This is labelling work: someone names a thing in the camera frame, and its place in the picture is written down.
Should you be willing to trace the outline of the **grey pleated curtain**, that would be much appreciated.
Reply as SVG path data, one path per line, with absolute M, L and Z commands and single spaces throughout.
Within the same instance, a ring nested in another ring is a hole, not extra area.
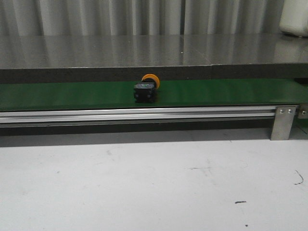
M 282 0 L 3 0 L 3 36 L 276 33 Z

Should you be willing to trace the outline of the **steel conveyor support bracket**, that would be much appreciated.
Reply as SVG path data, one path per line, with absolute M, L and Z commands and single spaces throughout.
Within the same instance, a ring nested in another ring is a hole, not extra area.
M 288 140 L 296 113 L 296 106 L 280 106 L 276 108 L 271 132 L 271 141 Z

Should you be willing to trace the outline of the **dark grey raised platform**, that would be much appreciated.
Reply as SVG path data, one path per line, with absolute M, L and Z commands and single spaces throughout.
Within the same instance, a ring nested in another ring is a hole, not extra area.
M 308 40 L 283 34 L 2 36 L 2 84 L 308 79 Z

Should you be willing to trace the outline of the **green conveyor belt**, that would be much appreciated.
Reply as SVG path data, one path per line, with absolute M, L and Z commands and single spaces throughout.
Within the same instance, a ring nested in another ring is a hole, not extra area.
M 133 81 L 2 84 L 0 109 L 7 111 L 137 108 Z M 292 79 L 162 81 L 149 107 L 300 104 L 308 89 Z

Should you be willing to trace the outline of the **aluminium conveyor side rail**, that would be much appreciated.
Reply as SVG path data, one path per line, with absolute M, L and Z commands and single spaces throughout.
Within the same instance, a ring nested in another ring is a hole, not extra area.
M 1 112 L 0 123 L 204 119 L 274 116 L 279 105 Z

